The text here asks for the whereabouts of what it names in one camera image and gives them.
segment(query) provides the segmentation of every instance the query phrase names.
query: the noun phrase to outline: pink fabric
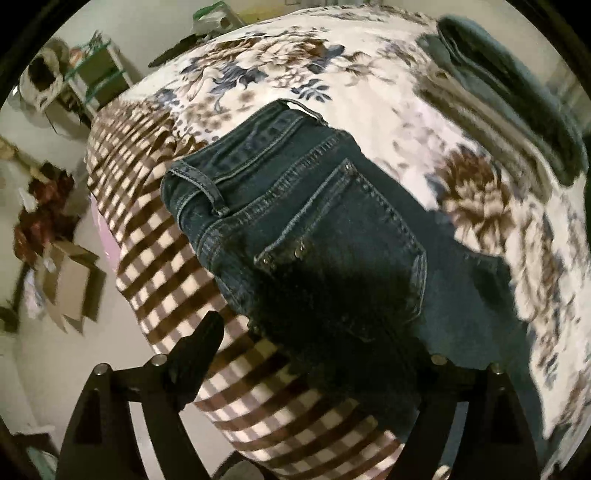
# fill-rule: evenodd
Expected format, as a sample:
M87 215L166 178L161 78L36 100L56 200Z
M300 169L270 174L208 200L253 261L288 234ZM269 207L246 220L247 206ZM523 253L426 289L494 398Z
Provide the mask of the pink fabric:
M96 205L96 199L93 195L90 195L90 209L92 211L92 219L95 222L96 229L99 231L100 241L103 244L103 249L105 250L107 263L113 269L114 272L117 272L117 266L119 265L119 254L121 253L121 249L119 248L117 241L109 231L109 226L107 225L105 217L103 217L99 213L99 209Z

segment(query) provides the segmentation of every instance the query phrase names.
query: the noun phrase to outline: back pocket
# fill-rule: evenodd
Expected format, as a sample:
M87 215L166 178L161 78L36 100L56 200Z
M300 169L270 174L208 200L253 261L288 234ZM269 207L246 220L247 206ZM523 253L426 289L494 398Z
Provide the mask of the back pocket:
M402 187L392 181L392 188ZM396 334L421 313L425 250L349 160L331 172L254 264L325 326L333 323L368 342L383 327Z

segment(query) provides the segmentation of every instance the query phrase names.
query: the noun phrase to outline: metal screw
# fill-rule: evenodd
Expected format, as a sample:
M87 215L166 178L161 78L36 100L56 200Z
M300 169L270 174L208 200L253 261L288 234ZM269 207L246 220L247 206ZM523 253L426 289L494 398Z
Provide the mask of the metal screw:
M164 365L167 359L168 357L164 353L159 353L158 355L154 355L150 362L152 362L152 365L159 367L160 365Z
M93 372L95 375L104 375L109 371L109 364L98 364L94 367Z
M439 353L436 353L435 355L431 356L431 362L433 363L433 365L437 365L438 367L442 367L443 365L445 365L447 363L447 358L444 357L443 355L440 355Z
M495 363L492 363L490 365L490 369L491 369L491 372L493 372L495 375L501 375L503 373L503 369L496 362Z

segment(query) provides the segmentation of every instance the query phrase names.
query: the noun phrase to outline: cardboard box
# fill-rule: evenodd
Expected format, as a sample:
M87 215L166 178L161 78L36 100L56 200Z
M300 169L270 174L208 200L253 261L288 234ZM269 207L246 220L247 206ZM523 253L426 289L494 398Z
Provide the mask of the cardboard box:
M52 242L43 252L37 284L47 313L64 331L64 317L79 331L84 317L96 320L105 278L95 266L97 258L86 248L66 241Z

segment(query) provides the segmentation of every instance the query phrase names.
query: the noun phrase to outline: flower pattern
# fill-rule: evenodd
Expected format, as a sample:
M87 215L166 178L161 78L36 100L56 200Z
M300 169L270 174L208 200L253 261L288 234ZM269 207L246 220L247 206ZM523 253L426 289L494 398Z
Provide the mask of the flower pattern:
M500 170L460 146L434 176L443 186L438 203L456 227L456 238L476 251L502 255L515 223L514 200Z

